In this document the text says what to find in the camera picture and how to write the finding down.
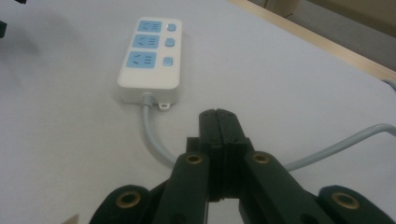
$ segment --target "gray cable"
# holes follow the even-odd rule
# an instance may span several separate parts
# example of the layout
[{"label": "gray cable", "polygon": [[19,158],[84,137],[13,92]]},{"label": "gray cable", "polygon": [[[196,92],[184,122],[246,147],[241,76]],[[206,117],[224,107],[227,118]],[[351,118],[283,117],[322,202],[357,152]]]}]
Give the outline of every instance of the gray cable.
[{"label": "gray cable", "polygon": [[383,82],[387,83],[390,85],[394,90],[396,90],[396,82],[392,80],[382,80]]},{"label": "gray cable", "polygon": [[353,145],[355,145],[355,144],[363,141],[364,139],[369,138],[377,133],[383,133],[383,132],[390,133],[396,137],[396,127],[394,127],[390,124],[376,124],[374,126],[364,129],[361,132],[353,134],[352,136],[348,137],[347,139],[345,139],[339,143],[336,143],[330,147],[326,147],[319,152],[316,152],[316,153],[314,153],[310,156],[307,156],[305,158],[302,158],[300,160],[291,162],[291,163],[285,165],[285,168],[289,172],[303,168],[303,167],[310,165],[314,162],[321,161],[325,158],[328,158],[331,155],[334,155],[335,153],[340,152],[348,147],[352,147]]},{"label": "gray cable", "polygon": [[155,149],[158,154],[160,154],[170,165],[174,165],[176,162],[176,158],[172,153],[163,146],[163,144],[156,138],[153,131],[151,130],[151,126],[149,125],[149,111],[152,108],[153,103],[155,102],[154,97],[150,93],[143,94],[143,126],[145,128],[145,134],[148,138],[148,141],[151,143],[152,147]]}]

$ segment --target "cable strain relief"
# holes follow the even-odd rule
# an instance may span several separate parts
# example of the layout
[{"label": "cable strain relief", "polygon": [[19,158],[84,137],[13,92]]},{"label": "cable strain relief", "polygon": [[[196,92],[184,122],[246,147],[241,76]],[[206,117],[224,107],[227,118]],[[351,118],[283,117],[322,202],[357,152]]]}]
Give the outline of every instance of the cable strain relief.
[{"label": "cable strain relief", "polygon": [[142,94],[142,98],[142,105],[148,105],[149,108],[152,108],[155,103],[154,95],[150,92],[145,92]]}]

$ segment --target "white power strip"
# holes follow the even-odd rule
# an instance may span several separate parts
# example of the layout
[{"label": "white power strip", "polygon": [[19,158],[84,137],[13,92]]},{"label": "white power strip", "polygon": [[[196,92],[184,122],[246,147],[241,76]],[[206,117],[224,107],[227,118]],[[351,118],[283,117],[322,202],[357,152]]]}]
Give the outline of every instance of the white power strip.
[{"label": "white power strip", "polygon": [[181,21],[141,18],[134,29],[118,83],[122,101],[141,104],[149,92],[161,110],[178,100]]}]

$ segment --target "white tabletop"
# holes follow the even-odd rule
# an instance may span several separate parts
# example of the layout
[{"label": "white tabletop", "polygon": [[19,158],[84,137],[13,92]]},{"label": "white tabletop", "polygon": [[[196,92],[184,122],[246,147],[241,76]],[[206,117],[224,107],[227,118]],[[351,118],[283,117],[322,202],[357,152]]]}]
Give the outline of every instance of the white tabletop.
[{"label": "white tabletop", "polygon": [[[183,21],[181,98],[152,122],[175,155],[198,115],[234,112],[256,150],[300,159],[377,123],[396,125],[387,84],[224,0],[13,1],[0,39],[0,223],[88,223],[113,189],[171,174],[147,150],[117,76],[136,21]],[[381,133],[293,176],[354,189],[396,219],[396,138]],[[236,201],[209,223],[242,223]]]}]

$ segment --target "electrical outlet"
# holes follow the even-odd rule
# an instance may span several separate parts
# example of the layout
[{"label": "electrical outlet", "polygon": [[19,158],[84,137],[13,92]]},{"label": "electrical outlet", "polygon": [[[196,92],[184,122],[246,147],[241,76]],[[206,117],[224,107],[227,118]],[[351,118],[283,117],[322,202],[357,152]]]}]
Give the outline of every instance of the electrical outlet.
[{"label": "electrical outlet", "polygon": [[139,22],[137,31],[159,33],[162,26],[163,23],[161,21],[141,21]]},{"label": "electrical outlet", "polygon": [[126,66],[134,68],[154,68],[156,58],[157,53],[155,52],[132,51],[129,54]]},{"label": "electrical outlet", "polygon": [[140,49],[156,49],[160,37],[158,35],[136,35],[132,47]]}]

